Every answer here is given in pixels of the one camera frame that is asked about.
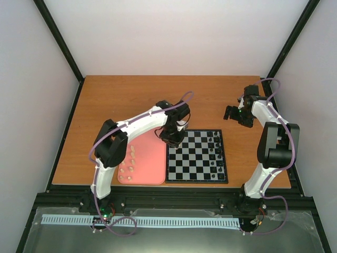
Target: chessboard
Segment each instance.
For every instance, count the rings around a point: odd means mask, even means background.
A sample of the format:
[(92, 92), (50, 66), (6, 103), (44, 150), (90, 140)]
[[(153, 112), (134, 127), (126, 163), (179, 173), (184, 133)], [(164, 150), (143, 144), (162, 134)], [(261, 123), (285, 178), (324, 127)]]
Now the chessboard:
[(167, 183), (228, 183), (221, 130), (186, 130), (181, 146), (167, 146), (166, 155)]

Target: pink tray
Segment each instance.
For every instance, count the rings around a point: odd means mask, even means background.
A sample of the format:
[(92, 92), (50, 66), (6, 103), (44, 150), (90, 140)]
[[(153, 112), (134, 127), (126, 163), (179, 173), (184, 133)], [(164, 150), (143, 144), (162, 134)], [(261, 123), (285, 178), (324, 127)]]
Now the pink tray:
[[(131, 146), (134, 147), (135, 158), (131, 157)], [(125, 164), (121, 163), (118, 168), (120, 183), (161, 184), (165, 181), (166, 144), (157, 138), (154, 130), (150, 130), (127, 145), (124, 162)]]

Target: white wall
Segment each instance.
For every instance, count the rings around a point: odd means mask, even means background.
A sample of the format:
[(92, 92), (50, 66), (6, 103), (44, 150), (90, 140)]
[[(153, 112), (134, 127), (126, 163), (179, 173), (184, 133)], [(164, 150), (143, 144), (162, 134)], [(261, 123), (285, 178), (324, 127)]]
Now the white wall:
[(0, 236), (15, 252), (78, 83), (33, 1), (0, 0)]
[(84, 75), (266, 76), (308, 0), (46, 0)]
[(296, 162), (305, 194), (313, 196), (337, 252), (337, 1), (321, 1), (277, 77), (284, 117), (300, 128)]

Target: brown table surface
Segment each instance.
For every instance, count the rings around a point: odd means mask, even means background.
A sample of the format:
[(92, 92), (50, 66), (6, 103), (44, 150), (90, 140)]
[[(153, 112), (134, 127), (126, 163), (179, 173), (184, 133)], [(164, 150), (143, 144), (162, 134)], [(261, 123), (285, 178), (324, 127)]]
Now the brown table surface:
[[(259, 76), (87, 76), (72, 123), (56, 168), (53, 184), (88, 185), (93, 181), (94, 165), (88, 152), (107, 119), (113, 121), (134, 117), (160, 100), (176, 103), (189, 90), (194, 98), (190, 129), (221, 129), (229, 183), (162, 183), (161, 186), (240, 187), (257, 165), (256, 149), (262, 127), (258, 120), (253, 128), (236, 121), (223, 120), (227, 105), (238, 106), (243, 88)], [(118, 182), (115, 171), (112, 184)], [(271, 187), (290, 188), (286, 172), (280, 173)]]

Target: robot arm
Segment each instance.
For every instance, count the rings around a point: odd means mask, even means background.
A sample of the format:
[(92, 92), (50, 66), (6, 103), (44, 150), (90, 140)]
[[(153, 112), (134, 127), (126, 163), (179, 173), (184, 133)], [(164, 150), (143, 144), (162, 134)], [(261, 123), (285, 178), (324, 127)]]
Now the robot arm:
[(95, 143), (113, 129), (122, 125), (126, 126), (113, 133), (111, 138), (104, 139), (95, 149), (96, 162), (98, 164), (96, 169), (99, 171), (97, 178), (94, 179), (94, 183), (91, 185), (91, 190), (94, 192), (94, 186), (96, 185), (96, 196), (99, 199), (110, 194), (114, 171), (125, 158), (127, 144), (137, 136), (151, 129), (162, 127), (163, 131), (159, 135), (160, 139), (172, 147), (179, 147), (184, 139), (184, 130), (187, 128), (187, 123), (182, 119), (189, 115), (189, 106), (183, 104), (176, 109), (152, 114), (152, 112), (170, 107), (172, 107), (172, 104), (168, 103), (168, 101), (160, 101), (149, 111), (131, 119), (118, 121), (117, 123), (112, 120), (104, 122)]
[(237, 120), (239, 124), (249, 128), (253, 126), (254, 118), (257, 118), (263, 126), (257, 148), (259, 163), (249, 181), (244, 184), (245, 195), (254, 199), (264, 196), (270, 183), (282, 171), (280, 168), (286, 167), (292, 159), (289, 137), (278, 119), (281, 118), (291, 132), (295, 154), (297, 154), (300, 133), (299, 126), (284, 120), (271, 102), (267, 104), (266, 99), (266, 97), (259, 96), (258, 86), (249, 85), (244, 89), (239, 107), (228, 106), (224, 116), (224, 119), (230, 117), (230, 119)]

